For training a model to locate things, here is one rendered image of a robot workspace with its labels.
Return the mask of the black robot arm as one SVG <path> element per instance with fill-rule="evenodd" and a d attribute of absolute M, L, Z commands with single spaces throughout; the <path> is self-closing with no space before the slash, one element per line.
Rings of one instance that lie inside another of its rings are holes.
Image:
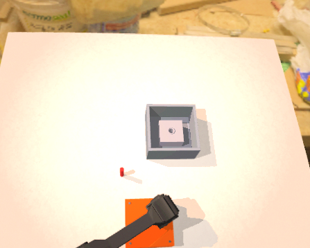
<path fill-rule="evenodd" d="M 147 213 L 104 240 L 84 242 L 76 248 L 119 248 L 153 225 L 159 229 L 178 218 L 179 209 L 169 195 L 158 194 L 146 206 Z"/>

